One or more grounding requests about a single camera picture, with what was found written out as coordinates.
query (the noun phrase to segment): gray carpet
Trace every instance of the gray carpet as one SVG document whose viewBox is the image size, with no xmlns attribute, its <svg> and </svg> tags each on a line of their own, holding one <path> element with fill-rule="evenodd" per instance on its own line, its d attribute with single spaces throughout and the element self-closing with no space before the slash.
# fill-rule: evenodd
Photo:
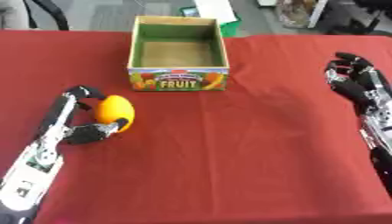
<svg viewBox="0 0 392 224">
<path fill-rule="evenodd" d="M 135 15 L 179 16 L 182 7 L 193 6 L 193 0 L 53 0 L 65 13 L 73 30 L 115 31 L 132 30 Z M 288 29 L 278 21 L 275 10 L 259 9 L 256 0 L 230 0 L 241 17 L 237 36 L 255 34 L 320 34 L 334 24 L 345 23 L 350 15 L 368 22 L 371 18 L 354 5 L 340 5 L 330 0 L 331 8 L 316 29 Z M 39 7 L 30 3 L 34 18 L 43 30 L 56 30 L 56 24 Z M 392 32 L 391 21 L 384 18 L 379 29 Z"/>
</svg>

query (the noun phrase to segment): cardboard box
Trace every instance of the cardboard box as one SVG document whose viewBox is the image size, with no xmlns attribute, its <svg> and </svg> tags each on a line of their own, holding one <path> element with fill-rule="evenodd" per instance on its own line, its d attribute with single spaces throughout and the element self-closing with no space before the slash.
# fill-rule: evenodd
<svg viewBox="0 0 392 224">
<path fill-rule="evenodd" d="M 228 69 L 215 19 L 136 17 L 128 64 L 135 90 L 224 90 Z"/>
</svg>

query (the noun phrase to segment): metal robotic hand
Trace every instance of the metal robotic hand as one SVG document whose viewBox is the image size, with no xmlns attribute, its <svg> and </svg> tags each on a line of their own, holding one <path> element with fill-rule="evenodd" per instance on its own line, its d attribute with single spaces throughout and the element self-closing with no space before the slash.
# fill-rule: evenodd
<svg viewBox="0 0 392 224">
<path fill-rule="evenodd" d="M 325 77 L 332 90 L 350 100 L 360 118 L 360 133 L 377 174 L 392 196 L 392 90 L 385 76 L 368 60 L 337 52 Z"/>
<path fill-rule="evenodd" d="M 92 123 L 71 127 L 78 108 L 90 109 L 83 98 L 104 100 L 98 90 L 76 86 L 59 96 L 38 128 L 32 143 L 24 148 L 0 184 L 0 223 L 32 223 L 39 203 L 63 165 L 56 147 L 61 141 L 86 144 L 105 139 L 128 123 L 119 118 L 111 124 Z"/>
</svg>

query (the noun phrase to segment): red tablecloth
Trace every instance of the red tablecloth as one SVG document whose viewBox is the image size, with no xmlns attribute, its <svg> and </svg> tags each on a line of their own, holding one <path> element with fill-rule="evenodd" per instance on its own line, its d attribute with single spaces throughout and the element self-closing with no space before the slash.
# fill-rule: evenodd
<svg viewBox="0 0 392 224">
<path fill-rule="evenodd" d="M 85 84 L 129 98 L 135 123 L 107 141 L 61 148 L 66 164 L 38 224 L 391 223 L 352 105 L 323 71 L 346 51 L 390 75 L 392 40 L 255 36 L 226 44 L 227 91 L 137 93 L 125 69 L 129 33 L 3 31 L 0 175 L 55 96 Z"/>
</svg>

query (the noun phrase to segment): white paper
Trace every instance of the white paper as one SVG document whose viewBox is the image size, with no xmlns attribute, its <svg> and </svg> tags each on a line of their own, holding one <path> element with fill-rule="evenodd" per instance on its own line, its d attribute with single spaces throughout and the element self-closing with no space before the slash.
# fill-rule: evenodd
<svg viewBox="0 0 392 224">
<path fill-rule="evenodd" d="M 237 19 L 228 0 L 194 0 L 201 18 L 216 18 L 219 24 Z"/>
</svg>

